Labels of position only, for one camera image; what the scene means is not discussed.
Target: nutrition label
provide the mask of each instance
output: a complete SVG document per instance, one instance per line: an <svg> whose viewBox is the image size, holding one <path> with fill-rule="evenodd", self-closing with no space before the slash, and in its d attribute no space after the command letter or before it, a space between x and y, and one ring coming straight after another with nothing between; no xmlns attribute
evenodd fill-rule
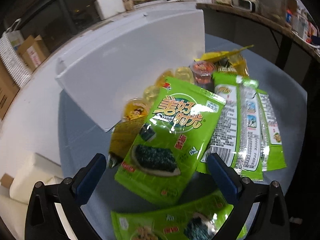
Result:
<svg viewBox="0 0 320 240"><path fill-rule="evenodd" d="M282 145L277 119L276 119L275 113L273 112L273 108L271 106L269 96L266 94L259 93L259 97L260 97L262 107L266 116L266 121L268 124L270 143Z"/></svg>
<svg viewBox="0 0 320 240"><path fill-rule="evenodd" d="M259 164L261 150L260 117L258 109L258 96L252 88L244 88L247 104L247 155L243 169L255 171Z"/></svg>
<svg viewBox="0 0 320 240"><path fill-rule="evenodd" d="M217 85L215 93L226 100L220 119L201 162L210 153L217 153L227 166L231 166L236 151L237 138L237 91L236 86Z"/></svg>

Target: blue tablecloth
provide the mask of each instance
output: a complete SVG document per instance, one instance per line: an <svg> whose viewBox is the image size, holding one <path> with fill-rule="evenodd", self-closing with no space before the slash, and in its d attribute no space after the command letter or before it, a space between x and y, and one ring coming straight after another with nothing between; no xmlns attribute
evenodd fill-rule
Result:
<svg viewBox="0 0 320 240"><path fill-rule="evenodd" d="M207 35L206 51L233 50L241 46L230 41ZM307 93L290 76L278 67L245 50L250 77L259 81L259 87L269 93L278 120L287 168L264 173L262 183L278 180L286 193L296 169L306 126ZM96 153L108 155L111 133L98 127L63 91L59 107L60 158L65 177L73 177L86 166ZM82 207L88 221L102 239L115 239L110 211L146 212L158 209L141 197L130 192L116 181L117 168L106 170L87 205ZM187 186L180 203L195 200L216 189L210 175L196 172ZM250 225L257 205L247 220Z"/></svg>

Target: blue gripper pad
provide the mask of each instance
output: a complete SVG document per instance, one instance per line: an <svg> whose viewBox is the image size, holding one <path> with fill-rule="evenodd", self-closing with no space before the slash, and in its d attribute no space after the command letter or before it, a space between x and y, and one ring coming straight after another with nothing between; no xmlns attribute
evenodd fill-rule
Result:
<svg viewBox="0 0 320 240"><path fill-rule="evenodd" d="M233 168L228 167L216 153L208 156L207 165L226 201L231 205L236 205L242 191L240 176Z"/></svg>
<svg viewBox="0 0 320 240"><path fill-rule="evenodd" d="M104 155L97 153L89 164L81 168L74 177L72 192L78 206L88 202L107 166Z"/></svg>

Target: metal bolt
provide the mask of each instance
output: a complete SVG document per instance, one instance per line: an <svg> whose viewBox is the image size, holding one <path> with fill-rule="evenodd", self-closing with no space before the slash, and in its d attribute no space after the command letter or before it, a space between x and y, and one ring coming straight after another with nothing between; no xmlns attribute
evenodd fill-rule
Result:
<svg viewBox="0 0 320 240"><path fill-rule="evenodd" d="M41 181L38 181L36 184L35 184L35 187L36 188L39 188L39 187L41 187L42 186L42 182Z"/></svg>
<svg viewBox="0 0 320 240"><path fill-rule="evenodd" d="M71 183L71 181L72 181L71 178L65 178L65 179L63 180L63 183L68 185L68 184Z"/></svg>
<svg viewBox="0 0 320 240"><path fill-rule="evenodd" d="M274 180L274 181L272 182L272 185L273 185L274 187L279 187L279 186L280 186L279 182L276 181L276 180Z"/></svg>
<svg viewBox="0 0 320 240"><path fill-rule="evenodd" d="M249 184L251 180L250 180L248 177L243 177L243 178L242 178L242 181L243 181L245 184Z"/></svg>

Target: white wicker basket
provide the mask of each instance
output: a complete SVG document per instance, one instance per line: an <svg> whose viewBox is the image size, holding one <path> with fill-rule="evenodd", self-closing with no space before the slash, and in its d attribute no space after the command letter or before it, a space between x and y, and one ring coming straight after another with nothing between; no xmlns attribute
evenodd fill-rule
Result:
<svg viewBox="0 0 320 240"><path fill-rule="evenodd" d="M12 26L7 29L0 38L0 57L12 79L15 81L17 86L21 88L30 79L31 71L14 51L9 41L7 32L11 30Z"/></svg>

